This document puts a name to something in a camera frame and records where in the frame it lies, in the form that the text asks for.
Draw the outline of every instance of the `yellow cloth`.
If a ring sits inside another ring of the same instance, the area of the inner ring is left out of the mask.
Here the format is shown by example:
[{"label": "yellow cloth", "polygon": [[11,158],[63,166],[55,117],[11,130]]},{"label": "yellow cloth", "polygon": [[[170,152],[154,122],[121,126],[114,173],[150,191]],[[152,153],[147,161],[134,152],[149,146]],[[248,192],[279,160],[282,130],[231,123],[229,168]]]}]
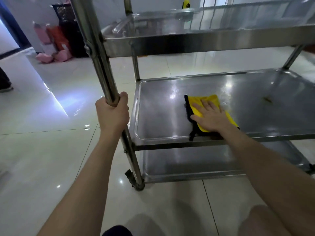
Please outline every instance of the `yellow cloth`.
[{"label": "yellow cloth", "polygon": [[[199,112],[195,107],[192,106],[192,103],[196,103],[196,104],[198,104],[198,105],[203,107],[202,102],[201,102],[202,99],[206,100],[206,101],[211,101],[217,107],[220,106],[220,102],[219,102],[218,96],[215,95],[215,94],[211,95],[211,96],[207,96],[207,97],[192,97],[192,96],[188,96],[189,105],[190,105],[193,113],[195,115],[199,116],[199,117],[203,117],[203,116],[202,116],[201,112]],[[226,114],[228,120],[230,121],[230,123],[232,123],[232,124],[234,124],[235,126],[238,127],[238,125],[234,122],[234,120],[232,119],[232,117],[230,116],[230,114],[227,111],[225,111],[225,114]],[[209,131],[203,129],[199,124],[198,124],[198,127],[203,132],[209,132]]]}]

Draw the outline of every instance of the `metal trolley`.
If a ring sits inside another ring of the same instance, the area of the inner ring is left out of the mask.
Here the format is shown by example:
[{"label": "metal trolley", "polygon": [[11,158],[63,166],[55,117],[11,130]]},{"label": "metal trolley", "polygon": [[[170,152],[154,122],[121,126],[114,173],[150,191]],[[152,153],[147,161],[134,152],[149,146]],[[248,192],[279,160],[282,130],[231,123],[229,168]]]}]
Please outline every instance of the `metal trolley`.
[{"label": "metal trolley", "polygon": [[[240,129],[284,155],[304,171],[314,170],[289,140],[315,138],[315,88],[289,68],[305,44],[315,43],[315,0],[248,4],[133,14],[101,30],[92,0],[71,0],[85,48],[107,102],[119,94],[109,58],[132,57],[136,92],[121,136],[136,190],[146,182],[170,182],[243,174],[224,140],[195,137],[184,95],[217,94]],[[141,79],[137,56],[296,46],[283,67],[256,71]],[[140,170],[138,159],[142,161]]]}]

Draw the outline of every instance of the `metal tray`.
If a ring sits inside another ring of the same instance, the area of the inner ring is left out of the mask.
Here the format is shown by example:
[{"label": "metal tray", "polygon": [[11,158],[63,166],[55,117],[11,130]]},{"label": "metal tray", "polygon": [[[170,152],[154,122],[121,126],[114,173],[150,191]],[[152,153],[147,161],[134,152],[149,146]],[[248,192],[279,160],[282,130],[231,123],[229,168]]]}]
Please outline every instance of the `metal tray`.
[{"label": "metal tray", "polygon": [[240,129],[260,142],[315,138],[314,84],[291,71],[265,69],[137,82],[129,128],[135,150],[225,144],[189,141],[185,94],[218,95]]},{"label": "metal tray", "polygon": [[102,30],[109,57],[291,46],[315,41],[315,0],[143,12]]},{"label": "metal tray", "polygon": [[[287,141],[263,143],[289,162],[309,171],[308,160]],[[172,182],[243,175],[227,145],[143,151],[145,182]]]}]

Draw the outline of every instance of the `person's right arm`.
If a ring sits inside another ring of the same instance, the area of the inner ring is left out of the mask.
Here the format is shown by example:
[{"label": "person's right arm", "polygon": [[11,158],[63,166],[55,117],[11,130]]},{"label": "person's right arm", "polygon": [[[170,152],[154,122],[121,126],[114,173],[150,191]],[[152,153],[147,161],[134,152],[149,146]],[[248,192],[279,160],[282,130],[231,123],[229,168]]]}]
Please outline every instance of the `person's right arm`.
[{"label": "person's right arm", "polygon": [[213,103],[204,101],[203,106],[194,105],[203,117],[191,119],[222,135],[254,189],[287,230],[292,235],[315,235],[315,180],[238,130]]}]

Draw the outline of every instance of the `glossy floor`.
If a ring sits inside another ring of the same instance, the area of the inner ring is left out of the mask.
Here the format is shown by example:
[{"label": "glossy floor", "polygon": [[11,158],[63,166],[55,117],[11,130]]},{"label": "glossy floor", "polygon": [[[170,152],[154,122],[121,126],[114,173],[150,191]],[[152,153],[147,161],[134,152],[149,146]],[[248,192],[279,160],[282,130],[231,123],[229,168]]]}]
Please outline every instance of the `glossy floor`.
[{"label": "glossy floor", "polygon": [[[281,67],[291,47],[139,58],[141,78]],[[292,70],[315,82],[315,58]],[[119,91],[134,99],[131,58],[111,59]],[[100,130],[94,103],[103,96],[90,59],[40,64],[30,49],[0,61],[14,91],[0,94],[0,229],[35,235],[84,166]],[[314,141],[295,141],[314,164]],[[137,235],[236,235],[250,208],[263,203],[246,177],[147,184],[136,192],[119,143],[102,231],[122,224]]]}]

